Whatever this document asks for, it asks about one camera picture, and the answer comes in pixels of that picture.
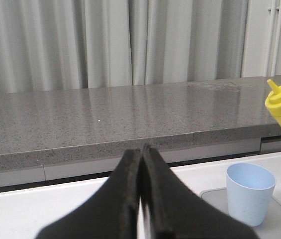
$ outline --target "white countertop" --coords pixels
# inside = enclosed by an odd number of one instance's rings
[[[274,198],[281,204],[281,152],[174,167],[172,170],[198,195],[225,187],[227,167],[247,161],[270,170],[277,179]],[[0,239],[33,239],[45,225],[87,200],[107,178],[0,193]],[[140,213],[139,237],[144,238]]]

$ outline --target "curtain fold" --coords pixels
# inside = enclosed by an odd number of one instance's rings
[[[239,77],[247,0],[0,0],[0,92]]]

